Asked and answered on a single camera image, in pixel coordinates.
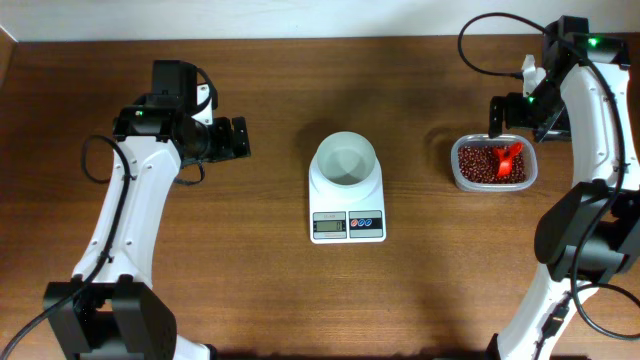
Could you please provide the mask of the red plastic scoop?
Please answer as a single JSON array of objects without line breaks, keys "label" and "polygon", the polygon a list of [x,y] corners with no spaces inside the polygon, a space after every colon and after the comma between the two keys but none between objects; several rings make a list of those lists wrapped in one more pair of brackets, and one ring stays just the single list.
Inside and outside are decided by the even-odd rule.
[{"label": "red plastic scoop", "polygon": [[494,147],[493,155],[498,160],[497,177],[504,178],[511,174],[513,169],[513,160],[521,153],[524,144],[517,142],[505,148]]}]

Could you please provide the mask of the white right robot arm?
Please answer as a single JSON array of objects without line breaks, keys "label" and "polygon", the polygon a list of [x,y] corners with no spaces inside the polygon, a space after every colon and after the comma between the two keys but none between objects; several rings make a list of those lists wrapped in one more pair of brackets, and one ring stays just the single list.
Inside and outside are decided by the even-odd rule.
[{"label": "white right robot arm", "polygon": [[538,142],[572,144],[573,184],[540,219],[535,232],[538,267],[516,315],[495,334],[488,359],[547,359],[571,318],[596,332],[636,341],[636,334],[607,330],[583,303],[600,289],[632,302],[611,284],[639,258],[639,160],[626,90],[630,59],[625,41],[593,34],[582,17],[562,16],[542,28],[543,65],[518,73],[520,93],[490,103],[488,134],[530,129]]}]

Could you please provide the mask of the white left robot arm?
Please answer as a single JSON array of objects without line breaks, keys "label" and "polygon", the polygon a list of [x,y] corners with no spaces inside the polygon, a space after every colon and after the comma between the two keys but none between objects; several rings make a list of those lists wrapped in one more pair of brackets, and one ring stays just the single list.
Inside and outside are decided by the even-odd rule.
[{"label": "white left robot arm", "polygon": [[67,359],[214,359],[210,344],[180,336],[152,290],[152,264],[169,190],[179,172],[250,156],[246,121],[214,117],[205,71],[153,64],[152,88],[116,116],[105,138],[114,163],[89,246],[70,280],[48,284],[43,315]]}]

